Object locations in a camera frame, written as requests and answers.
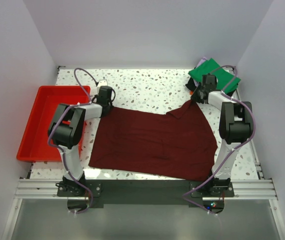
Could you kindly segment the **dark red t shirt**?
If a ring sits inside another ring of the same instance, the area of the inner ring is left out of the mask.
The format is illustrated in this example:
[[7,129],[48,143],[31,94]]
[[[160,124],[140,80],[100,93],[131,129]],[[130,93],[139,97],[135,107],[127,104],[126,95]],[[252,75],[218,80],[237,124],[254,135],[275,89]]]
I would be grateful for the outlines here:
[[191,100],[166,114],[114,107],[99,122],[89,166],[203,182],[217,148]]

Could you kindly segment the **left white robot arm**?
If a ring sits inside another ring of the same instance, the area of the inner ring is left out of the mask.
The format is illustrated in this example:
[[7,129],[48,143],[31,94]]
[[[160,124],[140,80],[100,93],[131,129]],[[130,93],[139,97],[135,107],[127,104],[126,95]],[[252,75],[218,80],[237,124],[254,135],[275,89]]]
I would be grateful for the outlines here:
[[94,102],[58,104],[47,131],[47,143],[58,149],[65,168],[65,179],[78,182],[83,177],[79,143],[85,121],[106,116],[113,107],[115,96],[112,87],[101,86]]

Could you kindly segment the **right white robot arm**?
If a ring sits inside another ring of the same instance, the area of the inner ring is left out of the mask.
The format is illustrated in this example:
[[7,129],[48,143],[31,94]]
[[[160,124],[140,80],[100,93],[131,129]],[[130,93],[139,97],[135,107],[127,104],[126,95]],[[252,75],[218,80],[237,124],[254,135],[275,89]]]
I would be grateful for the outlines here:
[[240,101],[217,90],[218,80],[213,74],[202,76],[191,95],[191,100],[200,104],[209,104],[220,111],[219,136],[221,146],[212,174],[215,179],[231,178],[232,167],[240,148],[250,142],[256,132],[252,103]]

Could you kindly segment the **green folded t shirt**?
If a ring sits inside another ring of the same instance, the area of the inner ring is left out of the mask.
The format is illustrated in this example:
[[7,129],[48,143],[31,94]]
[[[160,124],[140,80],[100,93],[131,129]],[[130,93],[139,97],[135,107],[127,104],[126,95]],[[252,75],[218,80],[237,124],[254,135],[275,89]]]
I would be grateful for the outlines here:
[[[202,76],[211,73],[213,70],[220,67],[220,65],[213,59],[210,58],[201,64],[198,68],[194,68],[188,72],[190,78],[195,79],[198,83],[202,82]],[[233,74],[227,72],[223,68],[218,69],[213,73],[217,78],[217,89],[222,90],[234,77]],[[233,92],[237,89],[238,84],[240,83],[241,79],[236,77],[235,80],[229,84],[225,89],[224,92],[226,94],[233,94]]]

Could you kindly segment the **black folded t shirt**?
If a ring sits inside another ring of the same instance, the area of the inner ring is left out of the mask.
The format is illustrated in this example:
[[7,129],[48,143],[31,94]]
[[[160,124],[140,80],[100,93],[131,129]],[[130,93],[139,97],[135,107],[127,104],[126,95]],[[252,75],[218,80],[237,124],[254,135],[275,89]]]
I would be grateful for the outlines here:
[[192,77],[189,78],[188,82],[185,84],[186,88],[191,91],[194,92],[195,89],[198,87],[199,83],[194,80]]

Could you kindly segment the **lilac folded t shirt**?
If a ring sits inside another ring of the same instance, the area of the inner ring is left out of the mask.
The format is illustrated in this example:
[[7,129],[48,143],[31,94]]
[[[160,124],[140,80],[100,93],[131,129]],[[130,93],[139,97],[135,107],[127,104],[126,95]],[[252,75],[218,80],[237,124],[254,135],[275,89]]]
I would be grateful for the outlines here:
[[[206,57],[203,57],[196,65],[195,69],[198,68],[200,65],[202,65],[205,61],[207,61],[208,59]],[[199,83],[193,79],[194,85],[195,87],[197,87],[199,85]]]

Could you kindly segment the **red plastic bin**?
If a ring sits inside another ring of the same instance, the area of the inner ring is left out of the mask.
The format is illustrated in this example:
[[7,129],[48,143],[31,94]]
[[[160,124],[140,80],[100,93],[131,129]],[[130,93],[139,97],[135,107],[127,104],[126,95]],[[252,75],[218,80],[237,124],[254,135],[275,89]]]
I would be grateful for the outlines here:
[[79,86],[39,87],[16,155],[22,162],[60,162],[59,151],[48,145],[48,129],[58,104],[86,103]]

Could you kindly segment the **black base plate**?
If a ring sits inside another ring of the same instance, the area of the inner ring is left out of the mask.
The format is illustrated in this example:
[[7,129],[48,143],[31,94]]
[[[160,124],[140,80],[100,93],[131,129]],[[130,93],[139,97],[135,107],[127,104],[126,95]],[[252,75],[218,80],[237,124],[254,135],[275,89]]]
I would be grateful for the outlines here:
[[57,182],[57,196],[67,198],[69,210],[105,205],[202,205],[208,210],[223,210],[224,198],[234,197],[230,179],[211,180],[199,188],[190,180],[71,180]]

